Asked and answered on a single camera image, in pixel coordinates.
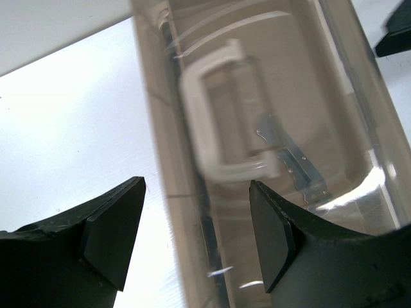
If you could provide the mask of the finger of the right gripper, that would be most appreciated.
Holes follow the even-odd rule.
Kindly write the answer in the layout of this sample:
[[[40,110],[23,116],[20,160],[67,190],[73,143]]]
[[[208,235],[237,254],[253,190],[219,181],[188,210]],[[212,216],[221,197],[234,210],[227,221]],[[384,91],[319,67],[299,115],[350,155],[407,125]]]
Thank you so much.
[[[404,0],[385,24],[386,35],[375,47],[377,57],[410,51],[410,0]]]

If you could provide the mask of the silver adjustable wrench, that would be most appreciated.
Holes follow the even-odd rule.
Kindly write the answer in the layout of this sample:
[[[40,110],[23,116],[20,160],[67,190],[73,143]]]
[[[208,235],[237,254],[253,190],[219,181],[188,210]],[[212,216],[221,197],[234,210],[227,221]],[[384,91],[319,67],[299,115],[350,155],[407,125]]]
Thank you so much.
[[[276,116],[261,115],[256,125],[256,133],[275,150],[277,158],[283,161],[288,174],[294,180],[296,190],[302,194],[306,203],[324,203],[331,199],[332,194],[324,177],[296,145]]]

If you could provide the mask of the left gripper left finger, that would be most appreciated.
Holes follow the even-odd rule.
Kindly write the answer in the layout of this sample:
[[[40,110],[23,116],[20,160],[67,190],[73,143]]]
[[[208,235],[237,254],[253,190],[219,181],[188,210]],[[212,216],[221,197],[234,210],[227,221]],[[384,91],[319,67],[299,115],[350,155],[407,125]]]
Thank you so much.
[[[2,307],[112,307],[125,287],[146,183],[1,232]]]

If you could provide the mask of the beige plastic toolbox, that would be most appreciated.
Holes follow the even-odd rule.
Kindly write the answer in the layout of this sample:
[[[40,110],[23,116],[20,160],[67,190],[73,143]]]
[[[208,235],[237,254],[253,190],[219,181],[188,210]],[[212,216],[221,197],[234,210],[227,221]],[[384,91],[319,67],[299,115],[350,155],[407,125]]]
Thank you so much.
[[[187,307],[409,307],[410,146],[351,1],[134,1]]]

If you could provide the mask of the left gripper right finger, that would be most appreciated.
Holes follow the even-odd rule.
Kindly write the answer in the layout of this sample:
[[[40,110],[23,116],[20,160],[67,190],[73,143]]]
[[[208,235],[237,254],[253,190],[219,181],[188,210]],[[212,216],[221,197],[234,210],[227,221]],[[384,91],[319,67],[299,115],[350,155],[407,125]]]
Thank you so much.
[[[249,200],[263,285],[274,307],[410,306],[410,227],[359,233],[255,180]]]

